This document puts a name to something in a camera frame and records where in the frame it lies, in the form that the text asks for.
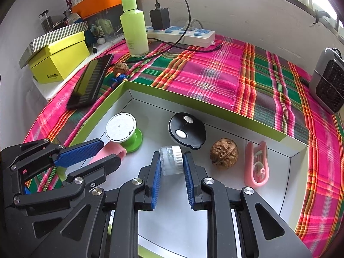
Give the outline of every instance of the green bottle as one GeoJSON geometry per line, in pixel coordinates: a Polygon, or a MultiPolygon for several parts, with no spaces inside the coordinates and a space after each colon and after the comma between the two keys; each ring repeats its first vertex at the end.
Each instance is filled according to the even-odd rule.
{"type": "Polygon", "coordinates": [[[132,57],[141,57],[148,53],[143,11],[137,9],[136,0],[122,0],[122,7],[121,23],[129,52],[132,57]]]}

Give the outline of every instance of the black grille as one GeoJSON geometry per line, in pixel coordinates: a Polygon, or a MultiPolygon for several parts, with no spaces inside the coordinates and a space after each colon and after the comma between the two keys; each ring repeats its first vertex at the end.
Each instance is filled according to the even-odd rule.
{"type": "MultiPolygon", "coordinates": [[[[333,60],[330,60],[326,66],[323,77],[326,78],[344,97],[344,71],[333,60]]],[[[317,96],[331,109],[333,112],[338,112],[344,100],[326,80],[320,79],[315,92],[317,96]]]]}

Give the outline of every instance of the black round object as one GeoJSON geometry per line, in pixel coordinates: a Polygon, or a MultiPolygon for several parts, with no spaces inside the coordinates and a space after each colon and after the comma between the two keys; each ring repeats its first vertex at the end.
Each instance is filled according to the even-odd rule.
{"type": "Polygon", "coordinates": [[[169,132],[177,143],[193,150],[200,149],[207,138],[203,122],[185,112],[172,116],[169,132]]]}

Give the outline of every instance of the white power strip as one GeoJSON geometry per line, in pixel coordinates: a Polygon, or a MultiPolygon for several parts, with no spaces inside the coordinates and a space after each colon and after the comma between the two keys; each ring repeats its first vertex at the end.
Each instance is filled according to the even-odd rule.
{"type": "MultiPolygon", "coordinates": [[[[168,43],[175,43],[180,35],[184,33],[183,27],[172,26],[166,30],[153,30],[153,27],[146,27],[147,37],[156,38],[166,41],[168,43]]],[[[179,44],[186,44],[191,46],[209,47],[214,45],[215,32],[204,29],[193,29],[187,31],[184,37],[179,41],[179,44]]]]}

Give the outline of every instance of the white wall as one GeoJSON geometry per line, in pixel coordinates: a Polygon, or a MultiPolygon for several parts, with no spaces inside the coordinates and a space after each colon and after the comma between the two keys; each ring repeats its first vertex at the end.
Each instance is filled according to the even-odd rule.
{"type": "MultiPolygon", "coordinates": [[[[191,15],[218,34],[271,51],[312,74],[322,50],[344,45],[321,23],[286,0],[187,0],[191,15]]],[[[184,0],[159,0],[168,7],[171,25],[188,19],[184,0]]],[[[146,24],[155,0],[141,0],[146,24]]]]}
{"type": "Polygon", "coordinates": [[[63,15],[64,0],[16,0],[0,25],[0,148],[22,143],[46,101],[18,61],[32,39],[44,34],[38,15],[63,15]]]}

